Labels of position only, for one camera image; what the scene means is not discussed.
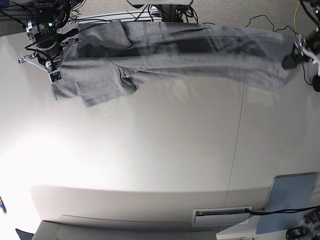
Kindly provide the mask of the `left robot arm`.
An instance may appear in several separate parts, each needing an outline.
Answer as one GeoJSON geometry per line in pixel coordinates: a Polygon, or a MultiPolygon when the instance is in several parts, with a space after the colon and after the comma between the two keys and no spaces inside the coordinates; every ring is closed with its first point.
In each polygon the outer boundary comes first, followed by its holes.
{"type": "Polygon", "coordinates": [[[293,69],[297,65],[310,62],[318,65],[318,75],[320,74],[320,1],[319,0],[299,0],[293,17],[294,31],[297,40],[292,45],[291,52],[282,60],[282,68],[293,69]],[[296,31],[296,17],[298,8],[302,7],[304,13],[316,25],[314,31],[303,36],[296,31]]]}

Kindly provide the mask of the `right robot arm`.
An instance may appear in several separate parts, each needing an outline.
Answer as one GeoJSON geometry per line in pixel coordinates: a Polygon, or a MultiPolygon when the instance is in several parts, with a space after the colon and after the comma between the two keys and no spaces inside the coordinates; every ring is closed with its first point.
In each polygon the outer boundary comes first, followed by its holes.
{"type": "Polygon", "coordinates": [[[81,0],[34,0],[35,19],[25,27],[30,44],[24,49],[31,51],[18,60],[19,64],[29,63],[47,72],[50,81],[63,78],[61,66],[72,45],[80,42],[78,28],[62,33],[73,8],[81,0]]]}

